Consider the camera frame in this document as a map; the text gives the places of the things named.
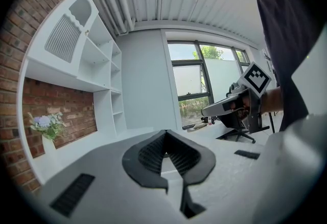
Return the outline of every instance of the window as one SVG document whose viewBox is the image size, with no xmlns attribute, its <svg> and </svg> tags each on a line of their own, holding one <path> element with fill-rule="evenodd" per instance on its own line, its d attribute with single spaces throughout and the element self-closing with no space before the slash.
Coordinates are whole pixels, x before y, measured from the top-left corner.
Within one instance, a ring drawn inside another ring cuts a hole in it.
<svg viewBox="0 0 327 224">
<path fill-rule="evenodd" d="M 198 41 L 169 41 L 182 125 L 201 121 L 204 107 L 226 97 L 250 65 L 246 52 Z"/>
</svg>

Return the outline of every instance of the black t-shirt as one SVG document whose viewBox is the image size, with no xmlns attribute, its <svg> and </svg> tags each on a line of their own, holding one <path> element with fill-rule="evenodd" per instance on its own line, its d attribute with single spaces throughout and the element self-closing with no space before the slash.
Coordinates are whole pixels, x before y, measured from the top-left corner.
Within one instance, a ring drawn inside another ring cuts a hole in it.
<svg viewBox="0 0 327 224">
<path fill-rule="evenodd" d="M 291 76 L 306 58 L 322 30 L 325 21 L 322 13 L 324 2 L 257 0 L 257 3 L 266 44 L 282 91 L 284 117 L 280 130 L 285 130 L 291 123 L 308 114 Z"/>
</svg>

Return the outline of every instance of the white flower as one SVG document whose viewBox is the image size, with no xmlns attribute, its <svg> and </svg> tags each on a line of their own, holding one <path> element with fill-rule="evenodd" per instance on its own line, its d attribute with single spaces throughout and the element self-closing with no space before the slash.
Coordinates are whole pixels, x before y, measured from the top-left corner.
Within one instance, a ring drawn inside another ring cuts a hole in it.
<svg viewBox="0 0 327 224">
<path fill-rule="evenodd" d="M 42 116 L 40 119 L 39 119 L 39 125 L 41 126 L 41 127 L 49 127 L 49 125 L 50 125 L 50 123 L 51 123 L 51 121 L 50 121 L 50 119 L 47 117 L 47 116 Z"/>
</svg>

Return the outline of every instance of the purple flower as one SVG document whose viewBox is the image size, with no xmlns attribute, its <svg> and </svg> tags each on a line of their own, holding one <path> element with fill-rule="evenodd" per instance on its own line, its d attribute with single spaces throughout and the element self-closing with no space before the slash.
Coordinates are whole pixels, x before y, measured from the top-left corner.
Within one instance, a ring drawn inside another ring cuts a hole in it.
<svg viewBox="0 0 327 224">
<path fill-rule="evenodd" d="M 47 116 L 42 116 L 38 123 L 41 127 L 49 127 L 51 120 Z"/>
<path fill-rule="evenodd" d="M 40 121 L 40 117 L 35 117 L 35 118 L 34 118 L 34 122 L 35 122 L 35 123 L 39 123 L 39 121 Z"/>
</svg>

